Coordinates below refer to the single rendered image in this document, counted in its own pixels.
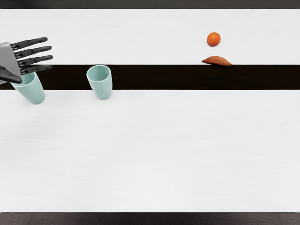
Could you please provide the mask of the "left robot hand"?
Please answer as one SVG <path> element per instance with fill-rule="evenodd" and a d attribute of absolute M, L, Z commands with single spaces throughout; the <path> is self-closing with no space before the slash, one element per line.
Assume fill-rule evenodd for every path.
<path fill-rule="evenodd" d="M 51 65 L 36 65 L 38 62 L 53 59 L 51 55 L 26 59 L 27 56 L 51 50 L 51 46 L 29 48 L 47 40 L 47 37 L 40 37 L 17 43 L 0 43 L 0 85 L 4 83 L 21 84 L 23 76 L 51 69 Z"/>

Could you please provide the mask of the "light teal cup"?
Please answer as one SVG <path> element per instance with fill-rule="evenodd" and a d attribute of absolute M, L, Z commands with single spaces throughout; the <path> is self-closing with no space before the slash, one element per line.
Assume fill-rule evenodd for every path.
<path fill-rule="evenodd" d="M 112 95 L 113 82 L 112 73 L 105 65 L 95 65 L 86 73 L 88 82 L 97 98 L 107 100 Z"/>
<path fill-rule="evenodd" d="M 36 73 L 22 76 L 22 83 L 11 83 L 12 86 L 32 104 L 40 104 L 45 99 L 45 93 L 41 81 Z"/>

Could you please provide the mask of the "orange fruit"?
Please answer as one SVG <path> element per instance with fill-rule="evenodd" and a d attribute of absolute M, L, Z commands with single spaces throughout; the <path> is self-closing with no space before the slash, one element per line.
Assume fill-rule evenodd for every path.
<path fill-rule="evenodd" d="M 212 32 L 207 36 L 207 44 L 211 47 L 217 46 L 220 42 L 221 36 L 216 32 Z"/>

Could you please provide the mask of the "brown sweet potato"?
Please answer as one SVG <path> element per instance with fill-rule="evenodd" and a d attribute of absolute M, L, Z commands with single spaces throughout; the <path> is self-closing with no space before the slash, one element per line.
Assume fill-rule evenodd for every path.
<path fill-rule="evenodd" d="M 206 64 L 213 64 L 213 65 L 219 65 L 219 66 L 231 66 L 232 64 L 226 60 L 223 57 L 220 56 L 210 56 L 204 60 L 202 60 L 203 63 Z"/>

